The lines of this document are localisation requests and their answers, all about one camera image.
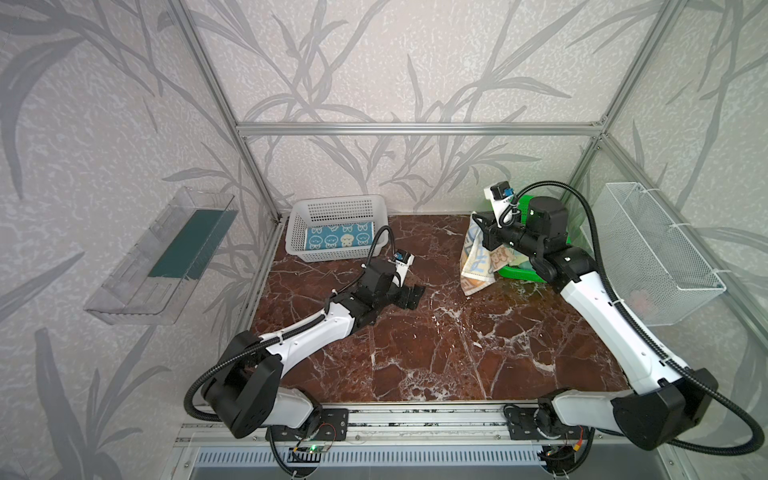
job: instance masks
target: marble surface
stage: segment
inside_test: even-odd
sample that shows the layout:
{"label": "marble surface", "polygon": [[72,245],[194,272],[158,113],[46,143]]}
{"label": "marble surface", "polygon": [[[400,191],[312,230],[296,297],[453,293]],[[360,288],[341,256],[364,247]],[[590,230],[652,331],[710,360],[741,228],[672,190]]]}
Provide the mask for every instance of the marble surface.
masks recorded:
{"label": "marble surface", "polygon": [[[469,218],[389,218],[397,247],[416,256],[406,284],[427,290],[415,311],[387,307],[374,326],[294,367],[283,386],[321,402],[534,399],[554,389],[627,388],[616,360],[587,322],[549,286],[498,278],[465,296],[458,257]],[[288,326],[316,312],[361,260],[304,263],[280,244],[252,330]]]}

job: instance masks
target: blue towel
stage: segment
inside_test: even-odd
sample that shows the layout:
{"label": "blue towel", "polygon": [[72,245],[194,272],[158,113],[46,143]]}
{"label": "blue towel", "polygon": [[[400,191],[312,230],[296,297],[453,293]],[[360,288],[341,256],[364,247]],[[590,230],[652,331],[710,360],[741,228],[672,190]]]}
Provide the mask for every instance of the blue towel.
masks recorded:
{"label": "blue towel", "polygon": [[310,227],[304,235],[304,250],[364,247],[373,241],[376,234],[373,228],[373,222]]}

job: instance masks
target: green plastic basket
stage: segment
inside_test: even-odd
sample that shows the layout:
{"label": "green plastic basket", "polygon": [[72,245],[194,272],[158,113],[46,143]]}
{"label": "green plastic basket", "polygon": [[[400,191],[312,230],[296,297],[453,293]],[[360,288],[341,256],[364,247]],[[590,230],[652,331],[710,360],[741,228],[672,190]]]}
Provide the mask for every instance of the green plastic basket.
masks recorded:
{"label": "green plastic basket", "polygon": [[[528,202],[531,201],[531,198],[533,198],[533,195],[523,195],[520,197],[520,202],[518,203],[518,209],[521,212],[520,215],[520,222],[525,225],[526,219],[528,219]],[[568,236],[568,243],[571,242],[571,237]],[[513,278],[515,280],[528,280],[531,282],[540,282],[540,283],[547,283],[546,280],[541,278],[538,273],[536,273],[533,270],[528,270],[525,268],[520,268],[519,266],[503,266],[501,269],[499,269],[498,274],[503,276],[504,278]]]}

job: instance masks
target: white wire mesh basket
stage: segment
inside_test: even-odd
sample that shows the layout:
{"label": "white wire mesh basket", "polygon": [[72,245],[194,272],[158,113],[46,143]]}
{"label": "white wire mesh basket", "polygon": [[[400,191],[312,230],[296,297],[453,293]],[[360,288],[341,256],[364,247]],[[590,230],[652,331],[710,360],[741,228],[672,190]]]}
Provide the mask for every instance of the white wire mesh basket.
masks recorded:
{"label": "white wire mesh basket", "polygon": [[[717,272],[641,184],[605,184],[593,211],[608,278],[647,326],[677,323],[725,291]],[[581,229],[591,243],[586,221]]]}
{"label": "white wire mesh basket", "polygon": [[[317,198],[301,200],[293,205],[286,230],[286,252],[296,255],[305,262],[323,262],[368,256],[370,245],[360,247],[305,250],[306,231],[311,227],[339,225],[342,223],[373,222],[373,232],[388,225],[386,205],[380,195],[357,195],[354,197]],[[373,256],[376,257],[389,239],[382,233]]]}

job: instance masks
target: transparent plastic bin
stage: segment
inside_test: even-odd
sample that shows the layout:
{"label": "transparent plastic bin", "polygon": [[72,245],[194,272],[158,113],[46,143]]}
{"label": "transparent plastic bin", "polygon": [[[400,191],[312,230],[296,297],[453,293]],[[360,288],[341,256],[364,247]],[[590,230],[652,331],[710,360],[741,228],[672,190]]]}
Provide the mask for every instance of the transparent plastic bin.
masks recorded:
{"label": "transparent plastic bin", "polygon": [[[176,235],[198,210],[222,210],[225,214],[218,217],[180,278],[149,276]],[[234,195],[182,187],[86,302],[85,311],[111,325],[175,323],[236,215]]]}
{"label": "transparent plastic bin", "polygon": [[[293,205],[286,230],[286,252],[296,255],[305,262],[323,262],[327,260],[344,260],[349,258],[364,258],[368,256],[370,245],[361,247],[329,248],[325,250],[304,250],[304,238],[307,228],[341,223],[373,222],[373,233],[389,225],[386,215],[386,205],[380,195],[357,195],[354,197],[317,198],[301,200]],[[382,233],[373,256],[381,253],[382,247],[389,239],[387,232]]]}
{"label": "transparent plastic bin", "polygon": [[[608,278],[645,325],[675,324],[725,291],[717,272],[642,184],[605,184],[592,210]],[[581,230],[591,245],[586,220]]]}

